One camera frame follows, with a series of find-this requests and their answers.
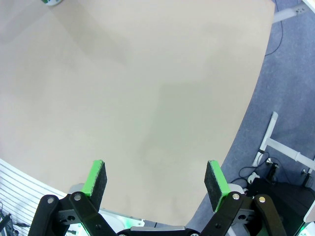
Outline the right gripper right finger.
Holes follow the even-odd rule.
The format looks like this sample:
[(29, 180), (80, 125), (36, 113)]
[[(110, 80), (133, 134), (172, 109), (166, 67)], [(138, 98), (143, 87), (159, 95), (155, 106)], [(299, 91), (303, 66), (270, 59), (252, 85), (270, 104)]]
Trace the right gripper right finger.
[(248, 197), (232, 191), (218, 161), (208, 161), (204, 182), (214, 215), (201, 231), (202, 236), (224, 236), (234, 223), (245, 225), (250, 236), (286, 235), (271, 197)]

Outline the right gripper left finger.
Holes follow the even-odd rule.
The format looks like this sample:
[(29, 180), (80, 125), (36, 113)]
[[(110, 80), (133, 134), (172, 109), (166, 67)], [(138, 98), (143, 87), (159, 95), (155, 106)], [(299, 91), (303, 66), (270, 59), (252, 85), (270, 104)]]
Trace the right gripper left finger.
[(115, 231), (99, 213), (106, 183), (105, 163), (96, 160), (80, 191), (62, 199), (55, 195), (40, 199), (29, 235), (64, 236), (71, 224), (80, 223), (90, 236), (115, 236)]

